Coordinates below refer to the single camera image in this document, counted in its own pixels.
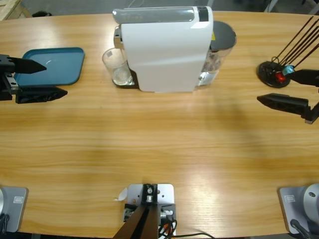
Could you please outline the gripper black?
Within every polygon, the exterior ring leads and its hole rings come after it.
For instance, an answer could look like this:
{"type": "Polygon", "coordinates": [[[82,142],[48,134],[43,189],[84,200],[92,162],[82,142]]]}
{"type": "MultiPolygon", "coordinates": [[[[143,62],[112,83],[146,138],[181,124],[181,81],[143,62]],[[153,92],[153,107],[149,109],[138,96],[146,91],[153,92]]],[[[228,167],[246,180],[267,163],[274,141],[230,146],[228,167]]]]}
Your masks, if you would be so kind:
{"type": "MultiPolygon", "coordinates": [[[[318,70],[298,70],[291,73],[290,78],[299,84],[315,87],[319,86],[318,70]]],[[[305,123],[308,124],[313,124],[319,117],[319,103],[311,109],[307,99],[270,93],[258,96],[257,100],[271,109],[300,115],[303,119],[305,119],[305,123]]]]}
{"type": "Polygon", "coordinates": [[[43,103],[60,99],[68,94],[56,86],[20,87],[13,78],[13,73],[33,74],[47,68],[30,59],[0,55],[0,100],[10,101],[15,95],[17,104],[43,103]]]}

